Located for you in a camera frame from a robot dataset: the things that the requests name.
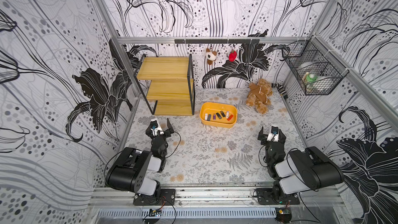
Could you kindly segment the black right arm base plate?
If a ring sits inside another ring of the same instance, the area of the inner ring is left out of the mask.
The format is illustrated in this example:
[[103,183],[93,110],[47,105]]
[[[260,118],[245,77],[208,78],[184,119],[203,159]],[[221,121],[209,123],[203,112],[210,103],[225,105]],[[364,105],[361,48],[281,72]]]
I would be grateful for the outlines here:
[[258,200],[260,205],[299,205],[300,200],[298,194],[284,194],[277,189],[258,188],[255,189],[253,198]]

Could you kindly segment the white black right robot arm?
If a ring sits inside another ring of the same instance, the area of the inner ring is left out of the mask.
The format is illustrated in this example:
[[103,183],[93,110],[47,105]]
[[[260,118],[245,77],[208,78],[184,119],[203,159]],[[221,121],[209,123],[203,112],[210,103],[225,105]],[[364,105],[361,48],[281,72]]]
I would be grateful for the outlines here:
[[271,126],[268,134],[262,128],[258,140],[261,150],[265,150],[265,155],[260,157],[261,165],[275,180],[272,188],[255,190],[254,197],[261,205],[298,205],[300,193],[317,191],[344,181],[340,167],[317,147],[292,148],[285,152],[287,138],[277,126]]

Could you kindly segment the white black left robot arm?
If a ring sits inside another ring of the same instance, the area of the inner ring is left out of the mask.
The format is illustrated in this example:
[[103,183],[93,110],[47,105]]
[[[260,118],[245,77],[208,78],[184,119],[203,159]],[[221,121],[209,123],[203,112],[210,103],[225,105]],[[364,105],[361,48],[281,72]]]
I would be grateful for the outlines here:
[[168,157],[169,144],[167,138],[175,133],[170,120],[166,120],[167,128],[164,130],[158,119],[151,120],[146,135],[151,138],[150,150],[124,148],[105,175],[106,185],[110,188],[129,191],[139,197],[161,197],[160,183],[146,177],[148,171],[162,172]]

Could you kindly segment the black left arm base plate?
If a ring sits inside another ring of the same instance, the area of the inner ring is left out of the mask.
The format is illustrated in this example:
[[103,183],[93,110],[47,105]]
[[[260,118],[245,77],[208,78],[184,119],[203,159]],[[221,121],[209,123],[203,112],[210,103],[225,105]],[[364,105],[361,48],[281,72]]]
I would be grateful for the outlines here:
[[135,194],[134,206],[173,206],[175,203],[176,189],[160,188],[153,196]]

